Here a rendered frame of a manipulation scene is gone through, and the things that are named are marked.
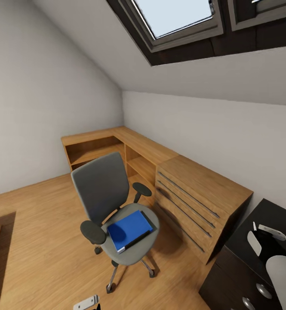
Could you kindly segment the folder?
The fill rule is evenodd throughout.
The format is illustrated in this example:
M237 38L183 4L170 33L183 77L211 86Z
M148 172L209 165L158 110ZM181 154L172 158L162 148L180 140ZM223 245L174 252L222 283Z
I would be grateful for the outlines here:
M123 218L107 229L118 254L153 232L153 228L140 211Z

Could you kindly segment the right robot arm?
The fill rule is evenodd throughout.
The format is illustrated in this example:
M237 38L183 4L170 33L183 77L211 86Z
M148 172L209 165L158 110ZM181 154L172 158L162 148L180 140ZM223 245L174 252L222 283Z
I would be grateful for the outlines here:
M254 249L263 263L283 310L286 310L286 249L275 238L286 240L286 235L278 230L259 225L257 231L247 231L245 241Z

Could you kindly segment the swivel chair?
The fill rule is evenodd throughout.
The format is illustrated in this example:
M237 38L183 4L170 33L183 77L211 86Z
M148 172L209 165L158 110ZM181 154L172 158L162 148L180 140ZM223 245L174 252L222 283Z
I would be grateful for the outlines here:
M150 197L152 191L142 183L132 184L137 191L133 203L124 205L129 195L129 180L122 157L117 151L90 161L71 172L72 181L89 220L83 221L81 233L94 245L95 253L101 247L112 259L115 267L110 283L106 286L107 294L112 292L112 283L119 265L131 266L141 261L149 270L150 278L155 276L143 258L152 249L160 231L157 215L148 207L138 203L141 195ZM104 224L102 222L117 209ZM140 239L131 247L118 254L108 227L123 218L140 211L153 228L153 232Z

